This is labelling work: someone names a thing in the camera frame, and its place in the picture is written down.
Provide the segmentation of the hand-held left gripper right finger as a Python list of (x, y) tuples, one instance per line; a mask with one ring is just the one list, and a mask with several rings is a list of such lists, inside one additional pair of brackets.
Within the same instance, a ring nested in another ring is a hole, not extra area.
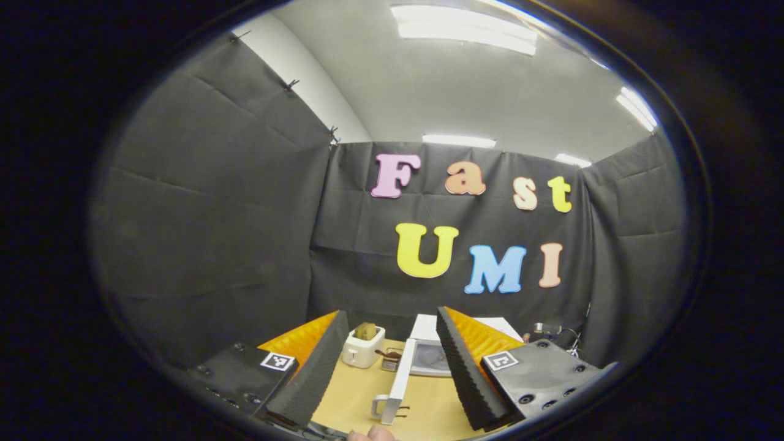
[(604, 377), (548, 339), (521, 342), (453, 308), (436, 330), (470, 426), (490, 432), (543, 418)]

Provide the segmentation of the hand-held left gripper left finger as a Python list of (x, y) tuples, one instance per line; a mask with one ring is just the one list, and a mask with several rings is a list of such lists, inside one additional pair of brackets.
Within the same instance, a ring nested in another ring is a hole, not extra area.
[(349, 336), (347, 313), (327, 313), (263, 344), (236, 342), (187, 370), (198, 393), (230, 413), (305, 429)]

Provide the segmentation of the white toaster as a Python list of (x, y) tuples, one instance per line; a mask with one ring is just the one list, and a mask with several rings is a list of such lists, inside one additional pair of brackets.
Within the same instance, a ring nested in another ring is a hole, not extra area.
[(353, 366), (353, 368), (367, 369), (380, 358), (380, 354), (377, 351), (383, 349), (386, 330), (380, 326), (375, 328), (375, 337), (368, 341), (356, 337), (356, 329), (350, 330), (349, 336), (345, 339), (342, 347), (342, 363)]

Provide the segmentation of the black backdrop cloth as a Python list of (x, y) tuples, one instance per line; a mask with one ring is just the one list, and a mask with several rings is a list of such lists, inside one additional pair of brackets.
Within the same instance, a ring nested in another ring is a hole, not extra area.
[(674, 150), (593, 167), (427, 143), (341, 143), (246, 44), (194, 54), (140, 104), (89, 210), (96, 274), (153, 357), (193, 366), (345, 310), (389, 339), (448, 306), (582, 333), (632, 363), (684, 304), (692, 215)]

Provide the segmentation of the white microwave oven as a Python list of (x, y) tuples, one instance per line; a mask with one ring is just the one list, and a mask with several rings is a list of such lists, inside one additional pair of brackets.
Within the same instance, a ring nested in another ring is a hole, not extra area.
[[(436, 377), (450, 379), (451, 371), (447, 363), (445, 348), (437, 334), (436, 315), (417, 315), (409, 338), (401, 350), (395, 370), (394, 381), (387, 394), (378, 394), (373, 399), (371, 414), (381, 424), (392, 425), (396, 418), (401, 418), (404, 396), (408, 389), (410, 377)], [(507, 343), (513, 346), (522, 344), (524, 339), (502, 317), (470, 317), (468, 325), (479, 331), (492, 329), (490, 343)]]

